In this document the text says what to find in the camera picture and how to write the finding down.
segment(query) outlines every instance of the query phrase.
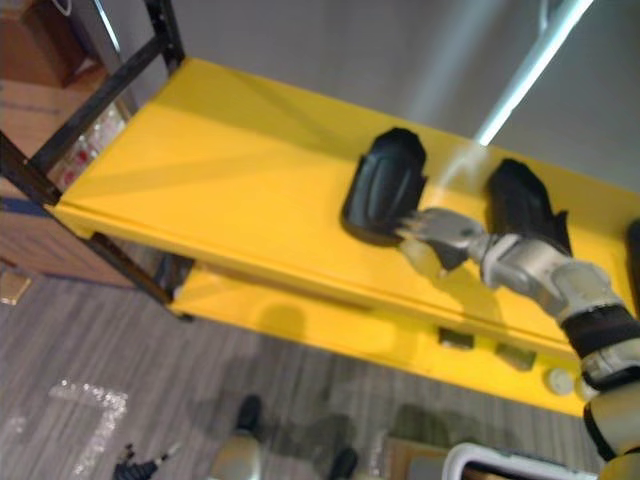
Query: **shelf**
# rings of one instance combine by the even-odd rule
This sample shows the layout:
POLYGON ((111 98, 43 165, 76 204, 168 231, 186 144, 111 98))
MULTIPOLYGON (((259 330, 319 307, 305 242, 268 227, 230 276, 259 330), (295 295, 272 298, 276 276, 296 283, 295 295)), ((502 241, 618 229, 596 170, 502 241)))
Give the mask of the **shelf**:
MULTIPOLYGON (((417 132, 428 151, 422 205, 483 220, 486 180, 513 153, 197 59, 183 63, 52 211, 81 234, 573 359, 552 319, 525 298, 487 289, 472 265, 439 279, 432 258, 432 274, 422 277, 396 250, 341 229, 359 155, 393 126, 417 132), (474 168, 440 188, 465 156, 474 168)), ((545 182, 554 208, 569 210, 575 255, 602 266, 631 305, 622 238, 640 216, 640 196, 515 157, 545 182)))
POLYGON ((472 351, 442 347, 433 319, 332 303, 231 278, 204 265, 193 268, 172 308, 332 352, 368 360, 435 380, 570 415, 582 414, 572 393, 557 396, 543 378, 563 367, 579 376, 575 361, 538 355, 530 372, 519 372, 494 354, 496 342, 476 337, 472 351))

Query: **person's foot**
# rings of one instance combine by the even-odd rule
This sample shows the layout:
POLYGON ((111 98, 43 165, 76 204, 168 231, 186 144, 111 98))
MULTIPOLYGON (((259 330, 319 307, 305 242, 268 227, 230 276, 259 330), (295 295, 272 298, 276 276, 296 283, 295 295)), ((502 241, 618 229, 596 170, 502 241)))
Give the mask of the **person's foot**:
POLYGON ((238 410, 238 419, 236 420, 236 430, 244 430, 254 437, 258 431, 260 424, 260 415, 262 414, 262 400, 257 395, 249 395, 245 397, 238 410))
POLYGON ((341 450, 333 459, 328 480, 351 478, 358 465, 358 454, 351 447, 341 450))

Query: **gray wall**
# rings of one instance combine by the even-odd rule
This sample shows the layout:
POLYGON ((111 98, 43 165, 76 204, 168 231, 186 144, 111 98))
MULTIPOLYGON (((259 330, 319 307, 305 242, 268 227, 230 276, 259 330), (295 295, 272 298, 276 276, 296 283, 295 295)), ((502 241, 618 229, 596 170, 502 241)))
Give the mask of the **gray wall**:
MULTIPOLYGON (((151 35, 142 2, 104 4, 128 55, 151 35)), ((535 41, 539 2, 174 5, 189 55, 470 137, 535 41)), ((164 79, 154 65, 136 97, 164 79)), ((640 2, 596 0, 494 143, 640 191, 640 2)))

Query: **gray carpet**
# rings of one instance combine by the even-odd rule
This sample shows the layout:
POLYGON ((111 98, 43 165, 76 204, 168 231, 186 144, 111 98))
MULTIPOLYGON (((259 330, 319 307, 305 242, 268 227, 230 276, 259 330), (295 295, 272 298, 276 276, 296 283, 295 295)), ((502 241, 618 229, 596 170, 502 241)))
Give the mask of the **gray carpet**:
POLYGON ((104 411, 50 394, 64 379, 128 395, 87 478, 110 479, 129 441, 146 459, 178 440, 183 451, 154 478, 205 478, 250 392, 266 407, 267 479, 323 478, 338 448, 364 453, 385 430, 599 468, 579 419, 215 322, 180 323, 135 291, 39 279, 18 306, 0 305, 0 339, 3 480, 79 478, 104 411))

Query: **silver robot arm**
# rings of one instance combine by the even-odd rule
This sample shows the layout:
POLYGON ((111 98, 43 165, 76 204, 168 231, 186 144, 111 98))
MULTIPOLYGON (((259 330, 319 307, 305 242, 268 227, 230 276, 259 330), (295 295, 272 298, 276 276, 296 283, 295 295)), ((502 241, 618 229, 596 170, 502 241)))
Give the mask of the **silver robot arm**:
MULTIPOLYGON (((471 259, 486 285, 531 298, 558 322, 581 359, 585 381, 600 392, 584 410, 598 453, 609 462, 600 478, 640 479, 640 322, 604 270, 540 239, 489 234, 451 210, 427 209, 403 223, 399 233, 406 241, 430 245, 446 270, 471 259)), ((412 258, 419 249, 401 250, 419 263, 412 258)))

